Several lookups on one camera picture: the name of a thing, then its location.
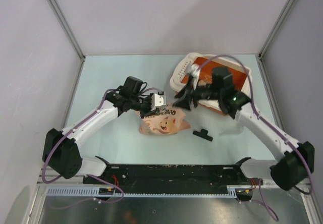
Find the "pink cat litter bag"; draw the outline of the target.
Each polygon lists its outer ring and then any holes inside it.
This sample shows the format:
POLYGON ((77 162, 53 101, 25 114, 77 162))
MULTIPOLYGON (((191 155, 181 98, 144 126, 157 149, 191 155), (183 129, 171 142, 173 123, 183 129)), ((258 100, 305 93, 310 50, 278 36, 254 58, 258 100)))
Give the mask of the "pink cat litter bag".
POLYGON ((179 131, 190 129, 185 120, 185 112, 178 107, 167 107, 157 116, 147 116, 142 119, 139 132, 144 135, 174 135, 179 131))

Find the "white and orange litter box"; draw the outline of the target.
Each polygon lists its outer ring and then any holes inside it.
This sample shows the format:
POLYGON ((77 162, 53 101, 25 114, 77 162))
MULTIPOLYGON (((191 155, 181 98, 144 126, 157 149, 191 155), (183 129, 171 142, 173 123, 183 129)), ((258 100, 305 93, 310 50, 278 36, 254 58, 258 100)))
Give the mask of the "white and orange litter box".
POLYGON ((191 110, 203 105, 234 118, 246 104, 252 103, 251 70, 229 55, 189 53, 176 66, 170 87, 176 94, 189 79, 194 79, 191 110), (199 79, 186 74, 190 64, 200 66, 199 79))

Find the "black bag clip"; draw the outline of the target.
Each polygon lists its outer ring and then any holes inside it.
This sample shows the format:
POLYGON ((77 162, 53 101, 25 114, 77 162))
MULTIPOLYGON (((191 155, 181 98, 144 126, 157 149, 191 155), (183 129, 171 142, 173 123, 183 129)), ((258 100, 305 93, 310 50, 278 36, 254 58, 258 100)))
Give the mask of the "black bag clip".
POLYGON ((197 137, 200 137, 200 138, 202 138, 204 140, 207 140, 207 141, 210 141, 210 142, 213 141, 213 137, 208 134, 207 129, 201 129, 200 131, 194 130, 192 134, 197 136, 197 137))

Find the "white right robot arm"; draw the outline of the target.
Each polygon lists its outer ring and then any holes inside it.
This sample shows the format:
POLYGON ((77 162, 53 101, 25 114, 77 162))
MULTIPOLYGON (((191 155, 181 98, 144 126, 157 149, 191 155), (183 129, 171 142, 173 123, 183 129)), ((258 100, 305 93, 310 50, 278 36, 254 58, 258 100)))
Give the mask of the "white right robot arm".
POLYGON ((249 129, 275 158, 273 161, 249 158, 242 162, 233 171, 236 183, 245 184, 251 178, 268 179, 288 191, 310 178, 314 170, 314 146, 311 143, 300 143, 266 120, 254 101, 235 88, 227 67, 213 68, 212 82, 205 85, 198 84, 199 73, 199 65, 189 66, 188 81, 175 96, 177 101, 173 105, 192 110, 201 100, 217 100, 222 113, 249 129))

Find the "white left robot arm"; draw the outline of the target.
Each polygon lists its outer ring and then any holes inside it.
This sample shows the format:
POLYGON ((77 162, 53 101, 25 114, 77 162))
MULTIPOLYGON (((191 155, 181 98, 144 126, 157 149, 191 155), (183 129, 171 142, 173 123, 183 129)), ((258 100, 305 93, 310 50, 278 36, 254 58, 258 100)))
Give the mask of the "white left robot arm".
POLYGON ((129 110, 139 112, 144 118, 158 115, 165 105, 162 90, 148 88, 146 82, 132 76, 118 88, 106 90, 99 105, 81 120, 62 130, 53 128, 47 132, 42 155, 43 182, 48 183, 45 172, 50 167, 60 178, 94 176, 100 183, 107 183, 112 177, 108 162, 99 156, 82 156, 81 146, 91 135, 129 110))

